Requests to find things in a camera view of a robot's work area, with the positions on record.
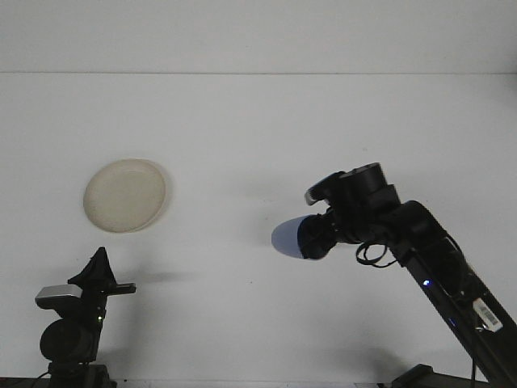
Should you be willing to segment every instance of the barcode label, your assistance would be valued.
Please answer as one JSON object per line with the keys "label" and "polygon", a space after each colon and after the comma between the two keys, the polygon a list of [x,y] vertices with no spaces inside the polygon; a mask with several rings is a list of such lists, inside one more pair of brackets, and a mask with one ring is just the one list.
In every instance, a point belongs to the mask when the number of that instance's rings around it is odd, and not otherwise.
{"label": "barcode label", "polygon": [[486,328],[490,331],[496,332],[502,329],[502,323],[498,317],[495,316],[494,312],[483,302],[481,298],[476,299],[473,302],[474,311],[483,320]]}

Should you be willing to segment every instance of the round plate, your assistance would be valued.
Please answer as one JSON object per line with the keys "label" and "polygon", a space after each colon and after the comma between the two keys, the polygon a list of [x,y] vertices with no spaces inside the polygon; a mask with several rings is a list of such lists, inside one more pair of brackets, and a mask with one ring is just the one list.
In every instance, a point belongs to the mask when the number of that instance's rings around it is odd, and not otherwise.
{"label": "round plate", "polygon": [[86,215],[100,229],[124,233],[149,225],[166,199],[162,173],[141,159],[125,159],[94,175],[84,194]]}

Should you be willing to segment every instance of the black cable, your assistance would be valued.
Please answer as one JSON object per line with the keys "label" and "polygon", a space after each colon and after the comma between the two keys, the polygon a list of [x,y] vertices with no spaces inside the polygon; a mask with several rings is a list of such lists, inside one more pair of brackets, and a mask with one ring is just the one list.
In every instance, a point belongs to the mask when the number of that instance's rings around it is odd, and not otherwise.
{"label": "black cable", "polygon": [[36,383],[37,383],[39,380],[41,380],[41,378],[42,378],[43,376],[46,376],[47,374],[49,374],[49,372],[48,372],[48,371],[47,371],[47,372],[45,372],[45,373],[42,373],[40,376],[38,376],[38,377],[37,377],[37,378],[32,382],[32,384],[31,384],[31,386],[30,386],[29,388],[34,388],[34,387],[36,386]]}
{"label": "black cable", "polygon": [[386,246],[386,245],[384,245],[385,249],[380,254],[380,256],[376,257],[375,259],[369,259],[367,257],[367,253],[368,253],[369,247],[371,247],[372,245],[376,245],[376,244],[374,244],[373,242],[364,242],[359,246],[359,248],[357,248],[357,251],[355,251],[355,259],[357,260],[357,262],[359,264],[370,265],[375,268],[386,268],[397,262],[396,260],[394,260],[387,264],[382,264],[382,265],[377,264],[377,263],[379,263],[379,261],[382,260],[382,258],[385,257],[386,253],[388,252],[388,246]]}
{"label": "black cable", "polygon": [[477,371],[477,313],[476,311],[472,312],[473,314],[473,332],[472,332],[472,372],[470,374],[470,388],[476,387],[476,371]]}

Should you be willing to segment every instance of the white table surface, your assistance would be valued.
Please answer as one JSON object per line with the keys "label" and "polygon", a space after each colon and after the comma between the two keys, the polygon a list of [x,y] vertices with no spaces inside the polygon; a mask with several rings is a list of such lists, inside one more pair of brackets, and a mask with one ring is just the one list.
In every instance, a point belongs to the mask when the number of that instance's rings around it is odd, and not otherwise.
{"label": "white table surface", "polygon": [[[391,381],[470,360],[406,270],[354,247],[320,262],[270,233],[331,172],[381,162],[423,202],[517,316],[517,78],[499,76],[0,75],[0,374],[46,368],[57,318],[33,299],[105,246],[133,296],[110,297],[99,362],[114,378]],[[120,158],[168,173],[164,216],[108,234],[82,211],[89,178]]]}

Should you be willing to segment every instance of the cable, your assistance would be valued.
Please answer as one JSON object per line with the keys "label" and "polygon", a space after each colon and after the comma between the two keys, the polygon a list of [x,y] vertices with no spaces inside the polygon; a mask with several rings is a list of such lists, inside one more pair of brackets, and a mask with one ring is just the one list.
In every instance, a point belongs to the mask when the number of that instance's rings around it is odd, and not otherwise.
{"label": "cable", "polygon": [[362,265],[370,265],[372,267],[375,267],[375,268],[386,268],[386,267],[389,267],[390,265],[392,264],[395,264],[397,261],[394,260],[390,263],[387,263],[387,264],[382,264],[382,265],[379,265],[377,263],[379,263],[379,261],[382,260],[383,257],[385,257],[386,253],[388,252],[388,246],[387,245],[384,245],[384,250],[383,252],[380,254],[380,256],[376,257],[375,259],[369,259],[368,256],[367,256],[367,253],[368,253],[368,249],[372,246],[372,245],[377,245],[375,244],[374,242],[363,242],[359,248],[357,248],[357,251],[355,251],[355,259],[357,260],[357,262],[359,264],[362,264]]}
{"label": "cable", "polygon": [[40,376],[38,376],[31,384],[31,386],[29,388],[34,388],[36,386],[36,383],[43,377],[43,376],[46,376],[47,374],[49,374],[49,372],[45,372],[45,373],[42,373]]}

